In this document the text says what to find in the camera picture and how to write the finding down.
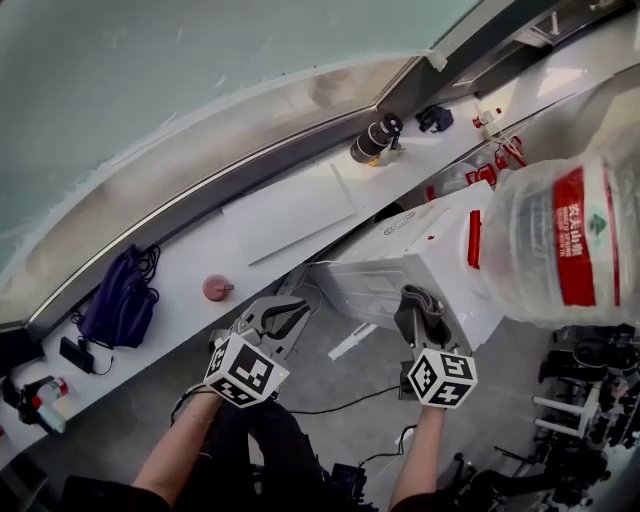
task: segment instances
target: human arm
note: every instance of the human arm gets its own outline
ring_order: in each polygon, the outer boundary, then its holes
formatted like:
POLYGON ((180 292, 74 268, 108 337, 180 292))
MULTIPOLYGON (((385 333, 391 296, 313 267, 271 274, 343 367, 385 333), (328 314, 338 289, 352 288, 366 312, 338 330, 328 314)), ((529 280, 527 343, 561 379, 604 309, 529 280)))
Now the human arm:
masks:
POLYGON ((391 496, 389 510, 410 496, 436 492, 438 449, 444 414, 445 409, 422 408, 411 449, 391 496))
POLYGON ((153 449, 132 486, 157 494, 173 507, 221 402, 214 393, 196 394, 153 449))

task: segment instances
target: white box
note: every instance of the white box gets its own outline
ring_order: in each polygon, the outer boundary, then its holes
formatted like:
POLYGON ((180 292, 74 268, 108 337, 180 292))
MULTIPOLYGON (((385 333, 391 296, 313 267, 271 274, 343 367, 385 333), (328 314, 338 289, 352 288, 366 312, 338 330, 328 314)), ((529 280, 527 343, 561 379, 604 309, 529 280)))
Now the white box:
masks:
POLYGON ((421 286, 445 305, 452 340, 475 351, 503 317, 467 263, 469 214, 479 210, 482 219, 492 196, 481 181, 382 221, 340 244, 323 258, 335 263, 314 265, 311 275, 344 315, 396 331, 402 286, 421 286))

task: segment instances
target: power cable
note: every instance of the power cable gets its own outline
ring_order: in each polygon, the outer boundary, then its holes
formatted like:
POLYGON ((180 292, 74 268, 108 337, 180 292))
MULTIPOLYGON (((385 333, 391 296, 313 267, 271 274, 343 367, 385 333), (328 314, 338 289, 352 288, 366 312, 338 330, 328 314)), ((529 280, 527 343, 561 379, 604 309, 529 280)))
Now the power cable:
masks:
POLYGON ((341 405, 339 407, 334 407, 332 409, 325 409, 325 410, 322 410, 322 411, 289 411, 289 412, 291 414, 304 414, 304 415, 309 415, 309 416, 315 416, 315 415, 318 415, 318 414, 326 414, 328 412, 341 411, 342 409, 346 409, 347 407, 351 407, 352 405, 360 403, 363 400, 367 400, 368 398, 373 398, 374 396, 382 395, 383 393, 387 393, 387 392, 389 392, 389 391, 391 391, 393 389, 398 389, 398 388, 400 388, 400 385, 391 386, 390 388, 383 389, 382 391, 376 391, 375 393, 371 393, 370 395, 366 395, 366 396, 360 397, 357 400, 354 400, 353 402, 349 402, 347 404, 341 405))

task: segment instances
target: white paper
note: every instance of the white paper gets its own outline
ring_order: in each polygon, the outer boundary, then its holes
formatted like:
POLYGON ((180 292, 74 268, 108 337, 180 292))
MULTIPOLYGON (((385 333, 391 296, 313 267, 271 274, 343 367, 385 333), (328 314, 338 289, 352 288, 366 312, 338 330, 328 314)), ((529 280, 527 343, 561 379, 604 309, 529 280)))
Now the white paper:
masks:
POLYGON ((293 174, 224 206, 247 264, 355 213, 334 166, 293 174))

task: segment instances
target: gray floor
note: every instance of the gray floor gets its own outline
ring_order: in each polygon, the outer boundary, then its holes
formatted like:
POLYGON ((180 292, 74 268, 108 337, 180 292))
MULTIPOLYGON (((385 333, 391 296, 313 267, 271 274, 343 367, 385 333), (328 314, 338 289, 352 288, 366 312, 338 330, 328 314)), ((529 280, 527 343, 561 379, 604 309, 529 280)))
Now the gray floor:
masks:
MULTIPOLYGON (((318 292, 299 295, 315 304, 318 292)), ((327 353, 357 327, 326 302, 311 318, 288 359, 291 376, 281 394, 289 409, 318 410, 340 405, 397 384, 399 362, 410 358, 398 333, 374 331, 332 362, 327 353)), ((208 332, 200 333, 161 361, 114 390, 69 422, 64 435, 48 436, 29 455, 59 492, 69 475, 128 483, 166 431, 175 400, 201 377, 209 360, 208 332)), ((462 451, 479 468, 500 469, 494 445, 527 452, 534 432, 531 396, 549 332, 505 320, 476 353, 479 385, 457 410, 447 414, 441 467, 462 451)), ((320 461, 357 464, 380 451, 395 451, 394 440, 416 421, 419 405, 400 402, 395 392, 321 416, 299 416, 320 461)), ((386 510, 402 461, 378 459, 366 466, 368 500, 386 510)))

